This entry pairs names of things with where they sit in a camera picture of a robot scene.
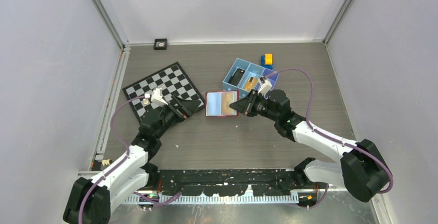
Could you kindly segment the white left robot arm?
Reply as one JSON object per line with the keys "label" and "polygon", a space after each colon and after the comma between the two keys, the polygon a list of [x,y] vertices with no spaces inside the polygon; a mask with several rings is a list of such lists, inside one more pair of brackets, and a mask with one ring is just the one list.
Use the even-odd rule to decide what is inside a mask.
{"label": "white left robot arm", "polygon": [[66,223],[108,223],[112,212],[140,188],[154,189],[160,180],[150,160],[157,154],[164,133],[198,111],[201,100],[171,96],[147,111],[138,134],[123,155],[90,179],[78,178],[63,214]]}

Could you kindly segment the tan patterned card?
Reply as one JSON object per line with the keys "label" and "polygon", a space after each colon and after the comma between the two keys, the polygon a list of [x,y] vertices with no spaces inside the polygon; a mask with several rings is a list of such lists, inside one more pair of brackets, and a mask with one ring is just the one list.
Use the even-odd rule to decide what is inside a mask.
{"label": "tan patterned card", "polygon": [[221,101],[221,115],[222,116],[236,116],[237,111],[230,107],[230,104],[236,101],[234,92],[225,92],[222,94]]}

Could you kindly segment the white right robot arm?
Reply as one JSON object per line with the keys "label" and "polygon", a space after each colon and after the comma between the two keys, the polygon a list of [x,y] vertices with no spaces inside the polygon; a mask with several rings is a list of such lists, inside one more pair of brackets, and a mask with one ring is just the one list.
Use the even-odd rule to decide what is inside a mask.
{"label": "white right robot arm", "polygon": [[327,163],[309,157],[295,166],[295,182],[301,188],[319,182],[336,185],[355,199],[368,202],[376,194],[390,191],[394,184],[389,167],[372,141],[345,139],[318,128],[292,110],[282,90],[272,90],[267,98],[252,90],[229,106],[248,117],[261,115],[272,120],[280,136],[332,159]]}

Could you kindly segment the red leather card holder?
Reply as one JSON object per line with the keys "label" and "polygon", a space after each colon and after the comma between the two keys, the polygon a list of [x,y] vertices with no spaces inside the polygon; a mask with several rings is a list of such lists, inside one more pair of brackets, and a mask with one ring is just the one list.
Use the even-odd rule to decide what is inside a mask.
{"label": "red leather card holder", "polygon": [[206,93],[206,117],[233,117],[239,113],[229,107],[239,100],[239,93],[233,91],[216,91]]}

